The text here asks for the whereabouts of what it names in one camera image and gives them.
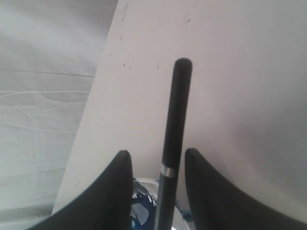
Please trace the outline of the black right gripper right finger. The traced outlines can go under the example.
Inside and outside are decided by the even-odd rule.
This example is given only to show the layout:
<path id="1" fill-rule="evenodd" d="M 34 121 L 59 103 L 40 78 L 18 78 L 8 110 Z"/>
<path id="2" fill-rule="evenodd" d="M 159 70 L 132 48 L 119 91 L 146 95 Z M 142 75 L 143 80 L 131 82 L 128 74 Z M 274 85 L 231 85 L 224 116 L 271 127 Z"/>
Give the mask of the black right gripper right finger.
<path id="1" fill-rule="evenodd" d="M 197 149 L 185 153 L 189 206 L 198 230 L 305 230 L 307 225 L 248 196 Z"/>

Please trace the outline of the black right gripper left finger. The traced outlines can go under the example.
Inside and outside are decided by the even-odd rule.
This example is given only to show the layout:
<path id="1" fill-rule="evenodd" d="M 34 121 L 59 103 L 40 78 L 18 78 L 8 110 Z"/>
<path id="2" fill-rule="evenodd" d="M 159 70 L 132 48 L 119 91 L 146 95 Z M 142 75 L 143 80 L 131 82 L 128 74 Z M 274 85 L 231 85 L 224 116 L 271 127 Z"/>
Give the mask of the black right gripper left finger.
<path id="1" fill-rule="evenodd" d="M 121 150 L 100 176 L 64 208 L 34 230 L 126 230 L 130 225 L 131 156 Z"/>

